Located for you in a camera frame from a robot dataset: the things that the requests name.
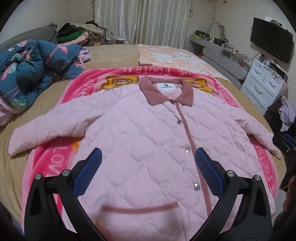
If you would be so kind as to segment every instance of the tv screen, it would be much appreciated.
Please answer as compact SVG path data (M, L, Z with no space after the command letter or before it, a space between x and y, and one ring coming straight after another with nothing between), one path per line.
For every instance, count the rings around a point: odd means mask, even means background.
M251 42L289 63L293 49L293 34L288 30L274 23L254 18Z

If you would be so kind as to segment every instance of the pink blanket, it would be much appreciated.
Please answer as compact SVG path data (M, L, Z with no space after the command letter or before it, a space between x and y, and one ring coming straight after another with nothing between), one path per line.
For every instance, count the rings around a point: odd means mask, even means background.
M140 52L139 63L141 66L178 68L229 81L214 67L187 50L143 44L138 44L137 48Z
M101 89L112 89L126 84L137 83L139 75L185 78L194 88L216 96L231 106L242 108L232 94L212 77L195 74L186 70L153 66L126 69L95 69L82 73L69 84L57 104L67 102L79 96L90 95ZM270 153L254 138L251 138L250 141L258 155L269 190L273 197L275 197L279 187L273 159ZM70 168L79 145L79 139L59 137L32 150L22 183L22 225L28 192L34 176L37 173L42 173L44 176L58 175L62 170ZM62 204L58 197L56 197L56 202L58 210L62 213Z

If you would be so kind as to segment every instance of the fleece blanket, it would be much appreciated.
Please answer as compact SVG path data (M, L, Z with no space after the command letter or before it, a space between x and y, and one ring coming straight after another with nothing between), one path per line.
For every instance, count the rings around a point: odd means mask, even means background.
M141 66L183 69L229 81L214 67L187 50L169 46L149 46L143 44L137 45L137 48L140 52L139 63Z
M84 70L80 45L25 40L0 53L0 99L17 112L29 109L54 81Z
M113 89L138 82L138 76L170 76L184 78L194 88L224 100L231 106L241 108L236 99L216 79L192 73L185 70L140 66L126 69L90 70L74 79L65 90L57 104L74 98L90 95L101 89ZM255 138L250 141L257 153L259 162L265 174L268 188L273 197L278 189L277 172L270 153L263 148ZM32 150L23 176L22 183L22 225L25 205L32 180L37 173L44 176L58 175L62 170L71 168L71 163L79 148L80 140L74 138L56 138ZM56 196L57 207L62 213L62 203Z

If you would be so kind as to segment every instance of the purple cloth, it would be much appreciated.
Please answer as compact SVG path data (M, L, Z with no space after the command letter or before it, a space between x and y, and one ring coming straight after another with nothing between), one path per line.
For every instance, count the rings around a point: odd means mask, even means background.
M16 113L19 111L10 107L0 97L0 126L6 125Z
M79 52L79 58L80 61L86 63L91 59L91 53L89 52L88 49L83 48L80 52Z
M285 96L281 98L282 107L279 108L279 115L281 121L283 122L281 132L288 131L290 126L294 123L295 113L292 110L292 107L288 103L288 100Z

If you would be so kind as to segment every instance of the jacket sleeve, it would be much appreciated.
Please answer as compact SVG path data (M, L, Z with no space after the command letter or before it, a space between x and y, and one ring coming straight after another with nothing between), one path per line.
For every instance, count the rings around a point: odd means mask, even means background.
M8 155L14 156L56 137L84 137L86 128L108 111L117 97L105 93L81 96L14 130Z
M236 108L228 105L220 100L215 104L227 113L248 135L253 135L256 140L267 150L281 159L281 151L273 144L273 133L269 132L259 121L248 114L244 109Z

